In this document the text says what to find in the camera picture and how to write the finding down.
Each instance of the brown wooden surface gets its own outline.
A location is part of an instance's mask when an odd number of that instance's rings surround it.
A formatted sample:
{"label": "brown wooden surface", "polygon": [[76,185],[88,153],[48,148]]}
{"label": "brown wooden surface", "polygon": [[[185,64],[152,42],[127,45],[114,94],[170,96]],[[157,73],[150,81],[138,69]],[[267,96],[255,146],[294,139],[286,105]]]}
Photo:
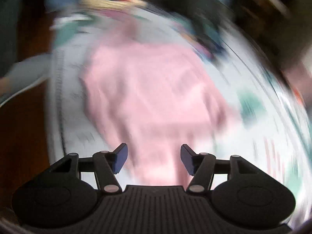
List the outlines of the brown wooden surface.
{"label": "brown wooden surface", "polygon": [[[18,60],[49,51],[53,15],[43,0],[24,0],[18,26]],[[12,193],[49,166],[44,125],[46,83],[0,108],[0,207],[10,207]]]}

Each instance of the silver screw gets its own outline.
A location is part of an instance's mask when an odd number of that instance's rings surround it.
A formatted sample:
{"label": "silver screw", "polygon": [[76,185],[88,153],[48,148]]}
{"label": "silver screw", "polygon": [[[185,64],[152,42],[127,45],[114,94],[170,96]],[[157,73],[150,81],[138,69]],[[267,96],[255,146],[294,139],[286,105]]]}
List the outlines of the silver screw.
{"label": "silver screw", "polygon": [[114,193],[114,192],[117,192],[118,190],[119,190],[119,187],[116,185],[107,185],[104,187],[105,192]]}
{"label": "silver screw", "polygon": [[203,192],[205,190],[205,188],[201,185],[192,185],[189,189],[192,192]]}

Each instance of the pink fabric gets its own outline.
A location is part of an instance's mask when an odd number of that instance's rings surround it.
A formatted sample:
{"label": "pink fabric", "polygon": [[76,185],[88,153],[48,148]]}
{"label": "pink fabric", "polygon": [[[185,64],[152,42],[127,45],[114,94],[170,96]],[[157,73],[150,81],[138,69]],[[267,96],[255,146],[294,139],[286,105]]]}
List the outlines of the pink fabric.
{"label": "pink fabric", "polygon": [[231,112],[191,49],[137,43],[132,27],[106,36],[92,56],[87,115],[112,148],[128,144],[125,167],[142,184],[187,185],[181,145],[221,129]]}

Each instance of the pink garment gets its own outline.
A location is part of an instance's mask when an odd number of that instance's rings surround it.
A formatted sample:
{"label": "pink garment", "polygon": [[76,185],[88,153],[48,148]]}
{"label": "pink garment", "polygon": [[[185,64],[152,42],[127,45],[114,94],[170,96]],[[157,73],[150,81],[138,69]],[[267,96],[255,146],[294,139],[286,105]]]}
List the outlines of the pink garment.
{"label": "pink garment", "polygon": [[230,109],[191,49],[138,43],[127,29],[106,36],[91,58],[86,113],[112,148],[128,144],[125,167],[141,184],[185,186],[181,145],[224,127]]}

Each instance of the bed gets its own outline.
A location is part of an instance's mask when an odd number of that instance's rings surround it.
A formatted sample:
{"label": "bed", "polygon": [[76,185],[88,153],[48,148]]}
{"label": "bed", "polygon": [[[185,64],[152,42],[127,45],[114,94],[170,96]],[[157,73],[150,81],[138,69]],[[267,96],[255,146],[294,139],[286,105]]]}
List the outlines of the bed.
{"label": "bed", "polygon": [[[177,21],[154,6],[134,9],[140,21],[141,41],[162,38],[182,45],[190,43],[177,31]],[[94,43],[113,24],[112,17],[94,11],[76,11],[57,27],[47,90],[47,134],[50,163],[71,152],[91,157],[113,150],[84,113],[85,91],[80,81]],[[231,24],[222,30],[226,54],[214,66],[198,52],[202,65],[227,103],[239,111],[241,124],[234,130],[196,141],[196,153],[208,152],[218,159],[240,155],[288,187],[296,209],[288,224],[302,223],[310,215],[312,198],[311,127],[304,106],[294,94],[263,67],[263,55]],[[121,187],[139,184],[127,170],[116,175]],[[225,181],[214,179],[213,186]],[[96,187],[92,173],[82,180]]]}

